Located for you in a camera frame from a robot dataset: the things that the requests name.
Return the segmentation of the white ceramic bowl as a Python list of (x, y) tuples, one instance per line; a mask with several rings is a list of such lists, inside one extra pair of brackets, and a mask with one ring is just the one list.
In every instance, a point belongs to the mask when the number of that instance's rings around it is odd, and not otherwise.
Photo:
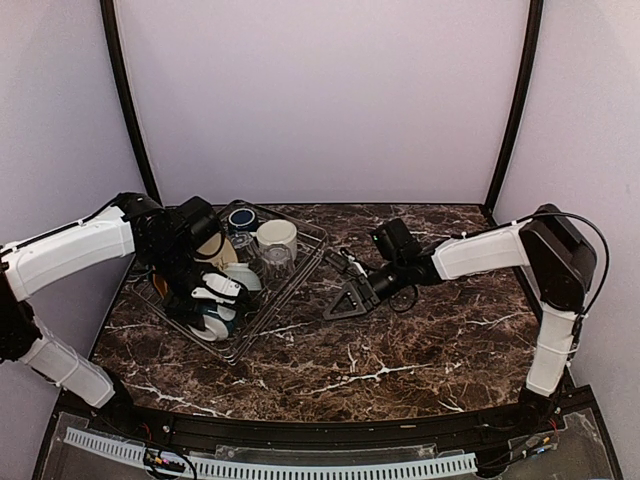
[(198, 305), (196, 321), (189, 326), (190, 331), (207, 342), (223, 341), (230, 337), (241, 318), (241, 313), (227, 306)]

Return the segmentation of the cream bird pattern plate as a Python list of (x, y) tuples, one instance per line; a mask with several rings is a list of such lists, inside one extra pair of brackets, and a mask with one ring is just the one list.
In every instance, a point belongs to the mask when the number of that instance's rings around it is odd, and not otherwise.
[(222, 239), (220, 233), (215, 234), (194, 254), (199, 262), (210, 263), (213, 266), (224, 269), (228, 263), (237, 263), (237, 256), (228, 238)]

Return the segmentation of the green ribbed ceramic bowl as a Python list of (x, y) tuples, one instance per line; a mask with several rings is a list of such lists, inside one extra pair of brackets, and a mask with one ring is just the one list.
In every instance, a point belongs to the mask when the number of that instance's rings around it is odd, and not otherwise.
[(258, 274), (249, 268), (248, 263), (228, 263), (223, 272), (232, 280), (242, 284), (249, 292), (262, 290)]

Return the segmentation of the clear plastic tumbler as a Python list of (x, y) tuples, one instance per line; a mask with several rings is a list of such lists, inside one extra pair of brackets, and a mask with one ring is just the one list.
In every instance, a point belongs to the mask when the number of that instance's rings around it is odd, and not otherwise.
[(294, 273), (291, 250), (282, 244), (269, 245), (261, 251), (263, 283), (266, 288), (276, 290), (285, 284)]

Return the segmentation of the white ribbed ceramic mug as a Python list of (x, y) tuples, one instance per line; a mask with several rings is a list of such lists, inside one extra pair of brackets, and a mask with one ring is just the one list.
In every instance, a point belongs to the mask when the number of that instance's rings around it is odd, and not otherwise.
[(261, 224), (255, 232), (255, 238), (261, 251), (273, 245), (282, 245), (289, 249), (293, 260), (297, 258), (296, 225), (288, 220), (274, 219)]

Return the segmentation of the dark blue ceramic mug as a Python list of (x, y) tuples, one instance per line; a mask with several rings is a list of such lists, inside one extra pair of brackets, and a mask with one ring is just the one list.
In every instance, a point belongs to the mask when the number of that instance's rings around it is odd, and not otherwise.
[(231, 235), (238, 233), (255, 235), (259, 228), (259, 218), (251, 208), (238, 208), (227, 217), (227, 227)]

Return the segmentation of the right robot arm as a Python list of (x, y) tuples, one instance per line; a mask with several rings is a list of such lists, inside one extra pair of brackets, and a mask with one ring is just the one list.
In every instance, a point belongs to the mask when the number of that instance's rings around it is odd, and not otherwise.
[(597, 254), (575, 227), (579, 219), (544, 204), (510, 223), (424, 246), (402, 219), (394, 218), (370, 233), (385, 262), (380, 268), (366, 266), (347, 250), (326, 253), (326, 261), (349, 279), (323, 317), (334, 321), (367, 315), (406, 288), (415, 290), (494, 270), (528, 270), (541, 311), (534, 359), (524, 385), (525, 392), (534, 395), (511, 410), (510, 424), (517, 432), (530, 434), (549, 416), (544, 398), (560, 385), (596, 295), (591, 286)]

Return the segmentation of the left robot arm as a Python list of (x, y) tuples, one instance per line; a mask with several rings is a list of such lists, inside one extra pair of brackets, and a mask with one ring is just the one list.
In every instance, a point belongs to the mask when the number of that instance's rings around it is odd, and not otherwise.
[(328, 236), (287, 214), (200, 197), (162, 206), (122, 193), (96, 212), (1, 249), (1, 357), (102, 409), (120, 436), (141, 427), (116, 377), (55, 335), (31, 299), (105, 262), (138, 261), (153, 308), (179, 333), (236, 364), (320, 263)]

